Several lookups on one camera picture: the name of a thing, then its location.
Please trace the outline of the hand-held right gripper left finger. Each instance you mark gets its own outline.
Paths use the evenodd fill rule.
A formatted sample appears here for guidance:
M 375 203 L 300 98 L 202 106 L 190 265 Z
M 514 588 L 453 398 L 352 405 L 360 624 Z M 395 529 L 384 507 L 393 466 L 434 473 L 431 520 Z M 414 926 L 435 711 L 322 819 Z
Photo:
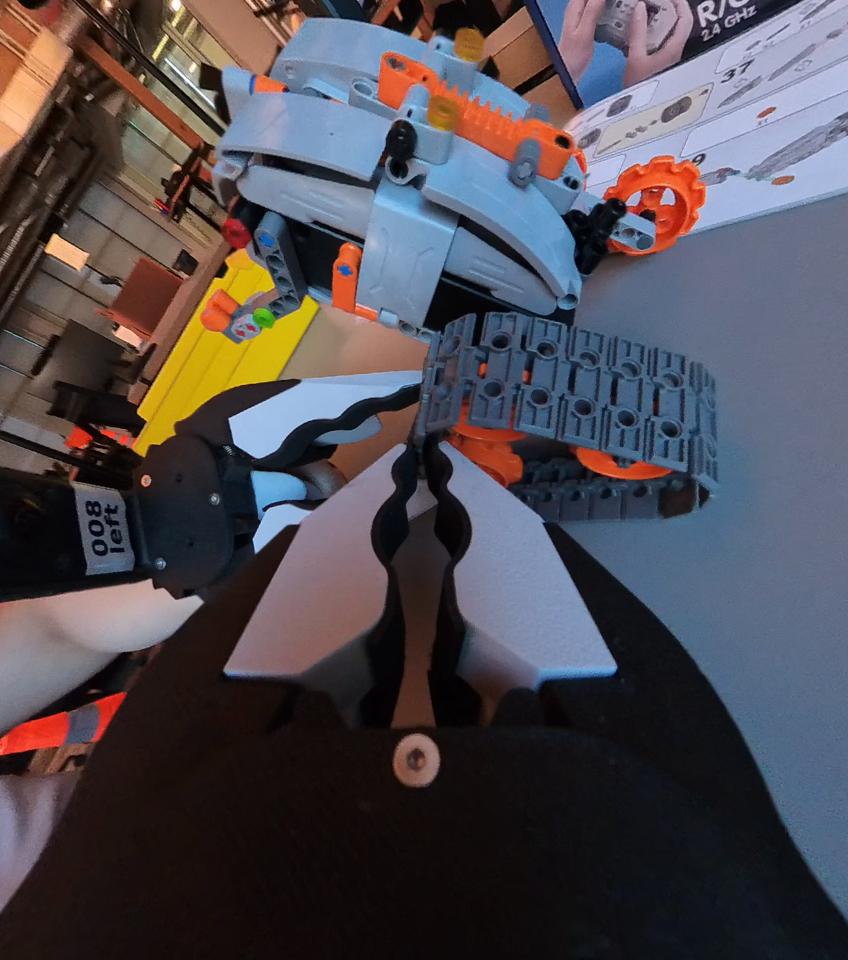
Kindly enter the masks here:
M 415 447 L 396 446 L 301 522 L 228 677 L 295 683 L 329 695 L 350 722 L 391 725 L 406 638 L 393 560 L 417 471 Z

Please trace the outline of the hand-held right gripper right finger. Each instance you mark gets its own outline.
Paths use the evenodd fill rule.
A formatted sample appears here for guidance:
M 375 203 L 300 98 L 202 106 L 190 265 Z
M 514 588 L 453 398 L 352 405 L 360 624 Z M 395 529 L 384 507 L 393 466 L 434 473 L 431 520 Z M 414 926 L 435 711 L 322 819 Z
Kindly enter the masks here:
M 438 726 L 491 720 L 512 690 L 611 677 L 617 664 L 546 523 L 447 441 L 426 445 L 449 555 L 428 673 Z

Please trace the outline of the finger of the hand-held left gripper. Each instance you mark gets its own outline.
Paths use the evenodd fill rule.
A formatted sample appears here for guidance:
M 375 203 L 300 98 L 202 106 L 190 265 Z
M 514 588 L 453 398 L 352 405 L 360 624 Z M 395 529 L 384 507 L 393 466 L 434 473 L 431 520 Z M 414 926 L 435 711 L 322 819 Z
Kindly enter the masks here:
M 259 553 L 288 526 L 305 520 L 310 512 L 342 488 L 342 473 L 331 462 L 317 461 L 291 471 L 251 473 L 260 523 L 253 536 Z
M 322 377 L 289 389 L 229 419 L 235 446 L 266 470 L 303 460 L 312 447 L 321 452 L 374 437 L 380 414 L 419 402 L 420 377 Z

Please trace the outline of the grey orange block toy robot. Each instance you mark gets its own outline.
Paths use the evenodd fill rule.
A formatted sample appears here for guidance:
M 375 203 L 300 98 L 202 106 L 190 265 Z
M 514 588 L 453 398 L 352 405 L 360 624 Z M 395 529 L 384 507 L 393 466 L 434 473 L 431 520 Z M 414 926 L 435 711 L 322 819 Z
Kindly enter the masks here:
M 227 123 L 221 234 L 277 294 L 208 307 L 205 325 L 241 342 L 309 295 L 429 349 L 469 314 L 573 327 L 606 255 L 657 253 L 695 225 L 706 187 L 693 162 L 659 155 L 595 196 L 583 150 L 481 59 L 474 30 L 424 43 L 316 18 L 268 75 L 201 67 Z

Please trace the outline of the dark grey toy track belt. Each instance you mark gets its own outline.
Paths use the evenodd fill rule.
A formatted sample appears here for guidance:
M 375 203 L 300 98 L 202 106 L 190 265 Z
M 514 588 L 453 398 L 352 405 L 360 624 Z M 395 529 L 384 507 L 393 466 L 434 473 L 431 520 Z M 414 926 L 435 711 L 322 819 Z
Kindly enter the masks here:
M 706 367 L 555 319 L 469 314 L 436 334 L 415 424 L 427 438 L 547 522 L 676 519 L 718 488 Z

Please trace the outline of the person's left forearm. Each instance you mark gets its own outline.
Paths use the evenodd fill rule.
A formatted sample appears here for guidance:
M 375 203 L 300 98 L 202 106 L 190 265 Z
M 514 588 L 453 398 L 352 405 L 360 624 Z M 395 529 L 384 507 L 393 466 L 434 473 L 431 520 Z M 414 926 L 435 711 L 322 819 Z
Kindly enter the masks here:
M 150 582 L 0 604 L 0 738 L 118 655 L 164 642 L 201 605 Z

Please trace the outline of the grey desk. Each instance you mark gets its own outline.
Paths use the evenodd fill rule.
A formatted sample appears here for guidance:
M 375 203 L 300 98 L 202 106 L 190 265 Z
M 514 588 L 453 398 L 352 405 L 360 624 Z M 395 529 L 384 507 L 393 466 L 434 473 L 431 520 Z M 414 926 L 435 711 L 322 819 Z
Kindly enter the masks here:
M 609 257 L 578 323 L 717 378 L 704 507 L 559 525 L 695 659 L 848 919 L 848 195 Z

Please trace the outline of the yellow storage bin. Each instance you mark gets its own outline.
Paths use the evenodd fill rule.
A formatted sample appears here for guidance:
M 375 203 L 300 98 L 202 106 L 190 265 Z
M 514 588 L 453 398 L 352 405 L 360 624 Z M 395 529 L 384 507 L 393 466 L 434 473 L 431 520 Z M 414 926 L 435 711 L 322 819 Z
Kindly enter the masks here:
M 307 297 L 297 311 L 246 344 L 206 330 L 200 315 L 217 291 L 243 303 L 273 288 L 267 271 L 244 251 L 231 253 L 226 263 L 225 276 L 212 282 L 139 405 L 146 426 L 134 450 L 141 455 L 170 437 L 178 421 L 225 390 L 279 379 L 317 314 L 317 303 Z

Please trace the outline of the brown cardboard box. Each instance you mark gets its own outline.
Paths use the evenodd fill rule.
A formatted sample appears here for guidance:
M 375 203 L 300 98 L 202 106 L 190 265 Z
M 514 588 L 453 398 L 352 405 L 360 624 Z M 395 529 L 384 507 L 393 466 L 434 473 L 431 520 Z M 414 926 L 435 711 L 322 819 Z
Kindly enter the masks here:
M 142 256 L 123 282 L 113 303 L 95 312 L 150 343 L 168 306 L 185 279 L 157 261 Z

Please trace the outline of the orange traffic cone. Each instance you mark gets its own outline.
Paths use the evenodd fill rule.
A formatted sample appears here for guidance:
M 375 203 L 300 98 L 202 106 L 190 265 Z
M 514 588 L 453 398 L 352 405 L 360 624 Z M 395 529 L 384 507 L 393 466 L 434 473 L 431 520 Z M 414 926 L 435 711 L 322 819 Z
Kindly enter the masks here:
M 16 726 L 0 738 L 0 757 L 95 743 L 103 737 L 126 696 L 124 692 L 116 693 Z

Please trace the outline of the blue toy robot box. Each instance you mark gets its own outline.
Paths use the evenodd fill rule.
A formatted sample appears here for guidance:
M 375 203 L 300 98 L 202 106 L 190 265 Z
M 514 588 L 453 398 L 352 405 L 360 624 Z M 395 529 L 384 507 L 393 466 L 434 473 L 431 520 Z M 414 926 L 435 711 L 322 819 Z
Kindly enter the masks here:
M 529 1 L 576 108 L 735 39 L 792 1 Z

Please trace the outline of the open instruction booklet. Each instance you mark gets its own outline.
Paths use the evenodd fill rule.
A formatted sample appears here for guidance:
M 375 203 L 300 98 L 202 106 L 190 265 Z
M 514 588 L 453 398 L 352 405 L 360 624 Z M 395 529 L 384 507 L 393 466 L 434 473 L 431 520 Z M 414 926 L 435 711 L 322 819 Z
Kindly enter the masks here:
M 848 1 L 799 2 L 580 111 L 598 195 L 655 157 L 693 162 L 705 232 L 848 192 Z

